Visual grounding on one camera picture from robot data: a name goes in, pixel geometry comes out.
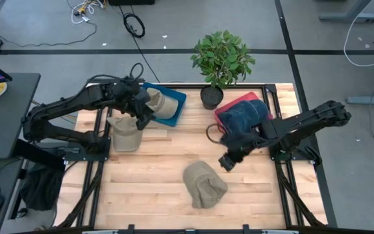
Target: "gray floor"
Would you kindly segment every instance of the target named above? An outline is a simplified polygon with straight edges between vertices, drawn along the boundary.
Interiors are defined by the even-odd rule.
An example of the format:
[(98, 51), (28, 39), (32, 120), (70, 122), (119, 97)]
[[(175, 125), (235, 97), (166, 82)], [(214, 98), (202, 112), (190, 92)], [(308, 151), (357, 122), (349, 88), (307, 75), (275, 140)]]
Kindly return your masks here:
[[(80, 3), (70, 0), (72, 5)], [(294, 49), (341, 50), (348, 24), (322, 22), (321, 12), (343, 12), (354, 1), (282, 0), (282, 7)], [(157, 0), (153, 6), (134, 6), (146, 26), (138, 40), (142, 49), (188, 49), (206, 33), (228, 29), (241, 36), (248, 48), (286, 49), (274, 1), (270, 0)], [(374, 2), (365, 12), (374, 13)], [(56, 47), (26, 47), (6, 43), (3, 49), (136, 49), (123, 28), (121, 16), (111, 8), (95, 9), (89, 15), (97, 34), (87, 41)], [(68, 42), (84, 38), (91, 25), (73, 25), (66, 0), (47, 4), (42, 0), (6, 0), (0, 12), (0, 35), (19, 44)], [(353, 27), (348, 49), (374, 49), (374, 24)], [(191, 69), (187, 54), (146, 55), (163, 82), (199, 82), (203, 78)], [(287, 55), (253, 55), (257, 62), (247, 82), (293, 83)], [(351, 56), (368, 64), (374, 55)], [(310, 108), (329, 99), (344, 102), (347, 96), (370, 95), (374, 89), (374, 67), (358, 68), (341, 55), (297, 55), (306, 98)], [(124, 76), (140, 55), (1, 55), (0, 68), (6, 72), (42, 74), (35, 100), (55, 101), (73, 95), (87, 80), (107, 73)], [(143, 76), (154, 82), (145, 67)], [(324, 129), (317, 134), (325, 174), (338, 226), (374, 229), (374, 140), (369, 131), (368, 108), (348, 105), (353, 115), (348, 125)], [(58, 125), (72, 124), (56, 120)], [(30, 220), (8, 223), (4, 232), (47, 225), (53, 212)]]

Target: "wooden tabletop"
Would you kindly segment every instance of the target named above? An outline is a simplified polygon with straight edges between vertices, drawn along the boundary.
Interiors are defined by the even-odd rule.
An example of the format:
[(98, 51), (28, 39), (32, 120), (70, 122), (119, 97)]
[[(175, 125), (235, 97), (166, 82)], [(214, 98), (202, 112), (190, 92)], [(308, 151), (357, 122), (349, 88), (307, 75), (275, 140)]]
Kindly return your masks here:
[[(251, 229), (285, 228), (275, 165), (268, 149), (254, 150), (243, 163), (226, 172), (218, 163), (226, 148), (211, 143), (205, 135), (206, 127), (216, 121), (213, 111), (203, 108), (200, 89), (177, 91), (185, 93), (187, 100), (176, 127), (151, 122), (143, 130), (137, 151), (117, 153), (110, 149), (95, 227), (127, 229), (135, 224), (136, 229), (242, 229), (243, 224), (249, 224)], [(262, 99), (257, 89), (228, 89), (220, 107), (248, 92)], [(293, 85), (277, 84), (277, 92), (282, 117), (298, 114)], [(120, 113), (114, 111), (113, 116), (117, 115)], [(95, 117), (95, 111), (80, 111), (76, 130), (92, 130)], [(214, 131), (211, 136), (221, 135)], [(182, 182), (183, 170), (198, 160), (208, 163), (228, 184), (226, 195), (211, 209), (194, 209)], [(320, 221), (327, 223), (314, 167), (307, 161), (292, 164), (300, 197)], [(78, 162), (64, 176), (55, 224), (61, 223), (79, 200), (85, 170), (86, 162)], [(296, 224), (289, 196), (288, 203)], [(84, 223), (88, 223), (88, 209)]]

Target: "red box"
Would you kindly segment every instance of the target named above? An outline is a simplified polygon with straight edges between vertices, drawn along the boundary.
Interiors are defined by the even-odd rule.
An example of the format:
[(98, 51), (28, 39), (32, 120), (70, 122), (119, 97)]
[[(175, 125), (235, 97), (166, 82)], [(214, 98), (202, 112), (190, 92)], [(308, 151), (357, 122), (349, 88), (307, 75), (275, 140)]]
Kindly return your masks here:
[[(251, 100), (256, 100), (256, 99), (259, 99), (258, 96), (254, 92), (249, 92), (243, 95), (242, 97), (239, 97), (238, 99), (235, 99), (234, 101), (231, 101), (230, 103), (216, 109), (214, 111), (214, 119), (217, 121), (218, 124), (223, 126), (222, 122), (220, 121), (218, 117), (220, 113), (227, 111), (229, 108), (233, 107), (235, 104), (239, 103), (240, 101), (251, 101)], [(272, 114), (269, 113), (268, 118), (272, 120), (273, 119)]]

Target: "blue fabric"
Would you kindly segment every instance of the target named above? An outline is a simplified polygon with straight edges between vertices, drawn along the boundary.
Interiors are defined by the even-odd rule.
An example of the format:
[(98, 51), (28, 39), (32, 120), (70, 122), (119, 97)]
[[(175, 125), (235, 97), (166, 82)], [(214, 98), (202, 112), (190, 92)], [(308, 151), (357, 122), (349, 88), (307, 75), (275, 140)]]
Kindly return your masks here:
[(251, 127), (263, 120), (268, 120), (269, 111), (265, 103), (259, 99), (241, 101), (218, 114), (228, 134), (242, 135), (250, 133)]

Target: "baseball cap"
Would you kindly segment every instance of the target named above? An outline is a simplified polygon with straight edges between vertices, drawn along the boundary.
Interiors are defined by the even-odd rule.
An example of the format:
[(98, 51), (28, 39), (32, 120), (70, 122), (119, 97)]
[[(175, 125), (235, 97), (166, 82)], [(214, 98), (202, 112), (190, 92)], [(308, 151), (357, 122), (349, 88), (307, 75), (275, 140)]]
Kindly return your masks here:
[(194, 208), (215, 206), (227, 191), (227, 184), (207, 163), (197, 161), (184, 169), (182, 180), (192, 195)]
[(106, 119), (112, 126), (112, 145), (115, 151), (135, 151), (140, 147), (142, 131), (136, 127), (136, 118), (130, 116)]
[(159, 119), (167, 120), (174, 116), (179, 106), (179, 101), (165, 96), (155, 88), (148, 88), (147, 92), (151, 98), (147, 106), (154, 111), (154, 116)]

